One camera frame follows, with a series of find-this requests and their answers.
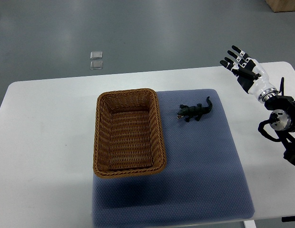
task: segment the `black toy alligator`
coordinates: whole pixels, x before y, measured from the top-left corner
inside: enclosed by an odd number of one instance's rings
[[[187,115],[188,117],[185,120],[189,122],[190,119],[193,118],[194,115],[196,115],[197,117],[195,117],[195,120],[199,121],[203,114],[209,113],[212,109],[212,102],[210,101],[209,98],[210,97],[208,96],[206,99],[206,102],[208,103],[208,107],[202,107],[201,104],[197,104],[197,106],[191,106],[191,107],[181,104],[179,106],[181,110],[177,113],[178,114],[177,119],[180,119],[184,117],[185,115]]]

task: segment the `wicker basket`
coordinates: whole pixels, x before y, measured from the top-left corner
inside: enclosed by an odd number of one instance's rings
[[[101,178],[156,174],[166,162],[156,92],[102,93],[97,101],[94,173]]]

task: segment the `blue mat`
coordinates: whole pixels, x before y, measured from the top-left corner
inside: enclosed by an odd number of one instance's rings
[[[95,227],[144,227],[249,219],[254,207],[218,94],[213,89],[157,92],[167,166],[119,179],[94,175]],[[199,122],[177,119],[179,105],[213,109]]]

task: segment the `robotic hand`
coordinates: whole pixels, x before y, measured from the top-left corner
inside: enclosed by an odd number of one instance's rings
[[[236,62],[226,57],[220,64],[237,77],[237,81],[248,94],[254,95],[259,102],[265,103],[267,110],[273,111],[268,120],[259,124],[258,131],[271,141],[282,142],[286,148],[284,158],[295,166],[295,138],[290,134],[295,132],[295,100],[291,96],[284,96],[284,78],[282,77],[278,91],[269,83],[268,74],[255,59],[236,46],[232,46],[232,49],[238,55],[232,51],[228,51],[228,54]],[[278,139],[264,130],[266,124],[270,124]]]
[[[221,60],[220,64],[237,76],[237,81],[242,88],[248,94],[253,94],[261,103],[277,95],[278,90],[269,83],[269,76],[263,67],[238,47],[232,46],[232,49],[240,55],[228,51],[228,54],[235,58],[237,63],[225,57],[225,60]]]

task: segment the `gray floor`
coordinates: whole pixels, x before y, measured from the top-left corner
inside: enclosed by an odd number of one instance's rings
[[[231,45],[295,69],[295,12],[273,13],[264,0],[0,1],[0,104],[15,81],[219,66]],[[94,50],[101,70],[89,69]]]

